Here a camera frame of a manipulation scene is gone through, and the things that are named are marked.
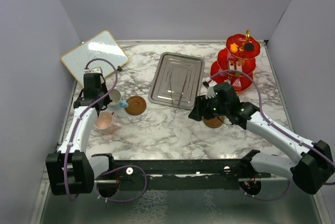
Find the white mug blue handle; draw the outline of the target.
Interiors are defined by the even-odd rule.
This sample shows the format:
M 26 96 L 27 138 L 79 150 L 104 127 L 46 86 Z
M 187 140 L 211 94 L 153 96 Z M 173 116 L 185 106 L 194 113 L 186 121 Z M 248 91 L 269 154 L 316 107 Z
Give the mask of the white mug blue handle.
M 129 104 L 124 100 L 122 93 L 117 89 L 113 89 L 109 93 L 109 98 L 111 100 L 111 102 L 109 103 L 109 107 L 112 110 L 119 110 L 122 108 L 127 108 L 129 106 Z

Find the brown wooden coaster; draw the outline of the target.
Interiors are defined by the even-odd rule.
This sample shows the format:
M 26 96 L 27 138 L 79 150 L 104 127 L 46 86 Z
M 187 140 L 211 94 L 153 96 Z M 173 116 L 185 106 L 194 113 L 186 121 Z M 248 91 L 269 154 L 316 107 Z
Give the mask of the brown wooden coaster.
M 212 119 L 203 118 L 203 123 L 209 128 L 219 128 L 224 124 L 224 121 L 224 116 L 217 116 Z
M 125 111 L 132 116 L 142 114 L 147 108 L 147 103 L 141 96 L 131 96 L 126 102 L 128 103 L 128 107 L 125 108 Z

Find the pink heart-shaped cake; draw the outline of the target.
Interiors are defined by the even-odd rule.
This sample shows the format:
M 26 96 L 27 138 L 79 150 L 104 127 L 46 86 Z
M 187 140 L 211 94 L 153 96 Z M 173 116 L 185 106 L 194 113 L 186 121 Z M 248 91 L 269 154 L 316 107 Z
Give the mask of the pink heart-shaped cake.
M 240 81 L 240 79 L 236 79 L 236 80 L 233 82 L 232 86 L 234 87 L 234 89 L 235 89 L 236 91 L 240 91 L 240 90 L 242 89 L 242 85 L 241 85 L 241 81 Z

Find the pink mug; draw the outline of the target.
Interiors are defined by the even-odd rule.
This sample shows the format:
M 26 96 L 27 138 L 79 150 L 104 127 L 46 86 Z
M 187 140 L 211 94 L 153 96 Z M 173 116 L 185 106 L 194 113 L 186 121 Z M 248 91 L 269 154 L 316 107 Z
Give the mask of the pink mug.
M 106 111 L 99 113 L 94 126 L 103 135 L 110 135 L 122 128 L 122 125 L 114 120 L 113 114 Z

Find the brown layered cake slice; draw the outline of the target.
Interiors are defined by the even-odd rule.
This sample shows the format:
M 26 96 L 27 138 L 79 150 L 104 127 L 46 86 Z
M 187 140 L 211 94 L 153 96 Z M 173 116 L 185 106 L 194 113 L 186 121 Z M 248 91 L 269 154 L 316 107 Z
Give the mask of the brown layered cake slice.
M 230 70 L 235 70 L 236 69 L 235 63 L 234 63 L 233 60 L 228 61 L 228 67 L 229 67 Z

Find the red three-tier cake stand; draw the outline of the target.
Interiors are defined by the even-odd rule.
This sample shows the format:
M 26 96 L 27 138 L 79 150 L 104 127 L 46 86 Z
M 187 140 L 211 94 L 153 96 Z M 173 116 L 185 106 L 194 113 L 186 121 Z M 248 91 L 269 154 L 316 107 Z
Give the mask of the red three-tier cake stand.
M 243 46 L 248 42 L 254 44 L 253 51 L 244 49 Z M 230 45 L 233 43 L 239 46 L 237 53 L 230 52 Z M 212 80 L 218 84 L 228 82 L 232 85 L 236 79 L 240 79 L 242 89 L 235 91 L 241 93 L 247 90 L 252 85 L 253 72 L 256 68 L 256 57 L 260 54 L 260 51 L 260 43 L 251 36 L 249 29 L 244 34 L 238 33 L 230 36 L 226 41 L 226 47 L 219 51 L 217 60 L 211 65 L 210 74 L 216 74 Z M 234 63 L 240 61 L 243 71 L 230 70 L 228 67 L 229 60 L 233 60 Z

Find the metal tongs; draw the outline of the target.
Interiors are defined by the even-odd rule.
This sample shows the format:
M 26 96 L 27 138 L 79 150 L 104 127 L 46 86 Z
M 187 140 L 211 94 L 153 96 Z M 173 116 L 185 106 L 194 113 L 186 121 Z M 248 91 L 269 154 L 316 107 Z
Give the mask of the metal tongs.
M 177 70 L 176 73 L 174 73 L 174 67 L 170 67 L 167 77 L 172 112 L 176 113 L 184 95 L 184 90 L 187 82 L 187 72 L 183 73 L 183 71 L 181 72 Z

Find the stainless steel tray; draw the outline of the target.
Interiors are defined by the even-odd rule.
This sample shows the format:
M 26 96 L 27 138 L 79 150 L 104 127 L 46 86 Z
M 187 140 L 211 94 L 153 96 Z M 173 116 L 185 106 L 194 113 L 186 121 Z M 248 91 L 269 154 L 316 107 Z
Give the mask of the stainless steel tray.
M 192 110 L 202 83 L 204 67 L 202 58 L 162 53 L 149 91 L 149 101 L 174 109 Z

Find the orange fish-shaped pastry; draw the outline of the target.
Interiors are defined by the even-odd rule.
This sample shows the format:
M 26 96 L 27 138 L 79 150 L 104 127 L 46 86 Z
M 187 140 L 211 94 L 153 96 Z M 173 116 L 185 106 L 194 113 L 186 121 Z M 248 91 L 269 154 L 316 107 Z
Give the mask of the orange fish-shaped pastry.
M 236 43 L 230 45 L 230 52 L 237 53 L 239 51 L 239 46 Z

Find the black round cookie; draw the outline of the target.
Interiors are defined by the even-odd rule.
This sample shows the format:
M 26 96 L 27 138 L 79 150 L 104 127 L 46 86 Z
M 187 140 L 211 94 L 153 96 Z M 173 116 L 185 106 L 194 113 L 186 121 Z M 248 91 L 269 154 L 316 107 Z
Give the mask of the black round cookie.
M 246 43 L 244 46 L 244 49 L 247 51 L 253 51 L 254 50 L 254 44 L 253 43 Z

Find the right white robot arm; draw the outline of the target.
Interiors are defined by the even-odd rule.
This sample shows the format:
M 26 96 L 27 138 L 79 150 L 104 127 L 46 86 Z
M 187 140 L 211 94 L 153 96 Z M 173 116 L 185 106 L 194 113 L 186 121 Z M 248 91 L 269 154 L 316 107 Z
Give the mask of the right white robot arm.
M 262 137 L 287 156 L 281 158 L 252 151 L 240 165 L 245 177 L 253 177 L 258 172 L 271 173 L 293 180 L 303 192 L 314 195 L 334 174 L 332 153 L 326 142 L 313 142 L 277 124 L 259 107 L 241 102 L 228 83 L 209 87 L 206 95 L 197 96 L 188 117 L 201 121 L 219 116 Z

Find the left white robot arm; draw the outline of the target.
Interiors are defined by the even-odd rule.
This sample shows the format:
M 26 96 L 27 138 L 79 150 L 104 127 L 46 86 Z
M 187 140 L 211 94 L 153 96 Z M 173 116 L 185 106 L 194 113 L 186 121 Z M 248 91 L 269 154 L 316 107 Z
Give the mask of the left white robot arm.
M 54 195 L 90 193 L 94 179 L 99 175 L 110 179 L 116 167 L 104 161 L 97 172 L 92 168 L 85 152 L 90 133 L 99 113 L 111 102 L 106 81 L 101 73 L 84 74 L 84 88 L 74 101 L 74 116 L 65 140 L 55 153 L 48 154 L 46 168 Z

